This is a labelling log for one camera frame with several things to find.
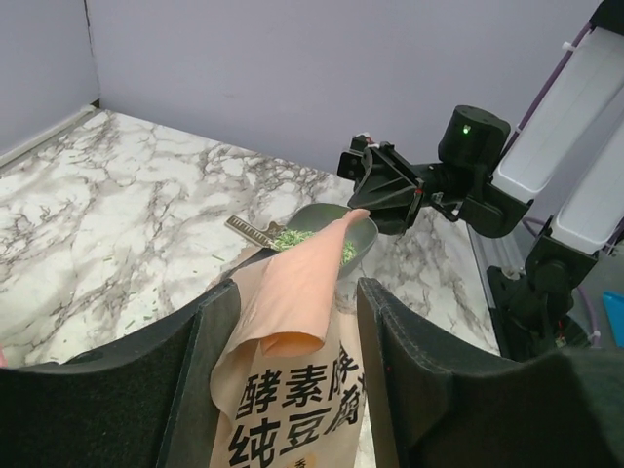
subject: light purple wall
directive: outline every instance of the light purple wall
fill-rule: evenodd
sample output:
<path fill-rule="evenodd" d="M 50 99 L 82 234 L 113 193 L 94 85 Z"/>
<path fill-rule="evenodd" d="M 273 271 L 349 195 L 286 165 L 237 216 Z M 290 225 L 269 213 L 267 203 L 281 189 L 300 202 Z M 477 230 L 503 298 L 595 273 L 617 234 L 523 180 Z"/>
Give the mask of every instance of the light purple wall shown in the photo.
<path fill-rule="evenodd" d="M 102 104 L 334 171 L 370 131 L 437 158 L 453 107 L 516 122 L 588 0 L 89 0 Z"/>
<path fill-rule="evenodd" d="M 0 2 L 0 154 L 97 98 L 83 0 Z"/>

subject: marble countertop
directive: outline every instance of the marble countertop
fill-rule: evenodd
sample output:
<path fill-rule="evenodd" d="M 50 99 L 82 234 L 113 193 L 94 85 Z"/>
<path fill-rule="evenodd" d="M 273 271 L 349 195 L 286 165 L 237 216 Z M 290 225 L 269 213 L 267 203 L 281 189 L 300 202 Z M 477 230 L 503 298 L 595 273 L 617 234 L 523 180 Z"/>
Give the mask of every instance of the marble countertop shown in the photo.
<path fill-rule="evenodd" d="M 100 112 L 0 177 L 9 365 L 64 362 L 194 299 L 249 246 L 224 226 L 231 215 L 262 228 L 312 202 L 345 205 L 351 193 L 335 175 Z M 340 293 L 355 300 L 362 276 L 497 352 L 463 223 L 423 210 L 405 236 L 380 236 Z M 374 466 L 371 444 L 361 450 L 356 466 Z"/>

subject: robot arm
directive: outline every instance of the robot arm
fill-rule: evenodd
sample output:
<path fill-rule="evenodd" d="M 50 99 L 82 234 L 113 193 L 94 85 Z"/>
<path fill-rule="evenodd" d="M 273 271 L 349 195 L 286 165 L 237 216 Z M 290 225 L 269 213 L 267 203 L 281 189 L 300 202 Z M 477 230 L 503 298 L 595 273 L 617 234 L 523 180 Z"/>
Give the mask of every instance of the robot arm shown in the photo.
<path fill-rule="evenodd" d="M 393 145 L 356 136 L 337 172 L 355 181 L 349 206 L 370 210 L 379 231 L 389 235 L 405 233 L 422 207 L 450 221 L 462 219 L 486 237 L 509 234 L 624 86 L 624 1 L 605 0 L 590 25 L 508 151 L 509 124 L 471 106 L 455 108 L 438 147 L 439 163 L 411 165 Z M 521 361 L 561 343 L 558 326 L 573 304 L 572 290 L 624 218 L 622 200 L 624 124 L 540 232 L 526 274 L 511 280 L 500 271 L 488 272 L 503 355 Z"/>

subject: paper bag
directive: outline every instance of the paper bag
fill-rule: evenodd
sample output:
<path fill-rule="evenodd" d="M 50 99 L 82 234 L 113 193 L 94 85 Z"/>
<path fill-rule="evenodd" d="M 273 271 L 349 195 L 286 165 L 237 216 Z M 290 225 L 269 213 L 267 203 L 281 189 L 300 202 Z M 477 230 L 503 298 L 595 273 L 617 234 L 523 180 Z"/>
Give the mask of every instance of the paper bag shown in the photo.
<path fill-rule="evenodd" d="M 353 467 L 365 405 L 354 308 L 335 295 L 355 210 L 232 275 L 238 325 L 214 367 L 210 468 Z"/>

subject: gray bowl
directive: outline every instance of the gray bowl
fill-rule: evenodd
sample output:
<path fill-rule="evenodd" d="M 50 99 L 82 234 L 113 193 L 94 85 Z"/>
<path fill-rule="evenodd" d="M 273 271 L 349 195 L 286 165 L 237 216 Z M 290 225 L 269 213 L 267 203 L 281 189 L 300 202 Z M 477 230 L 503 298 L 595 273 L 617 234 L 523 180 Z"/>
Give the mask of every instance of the gray bowl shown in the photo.
<path fill-rule="evenodd" d="M 331 203 L 312 203 L 296 212 L 291 220 L 286 223 L 286 227 L 296 231 L 318 232 L 331 224 L 332 221 L 341 219 L 349 211 L 350 209 L 347 207 Z M 369 218 L 363 219 L 349 228 L 346 240 L 353 243 L 357 254 L 351 261 L 340 267 L 338 278 L 349 275 L 362 262 L 364 255 L 369 252 L 377 239 L 377 235 L 377 226 Z"/>

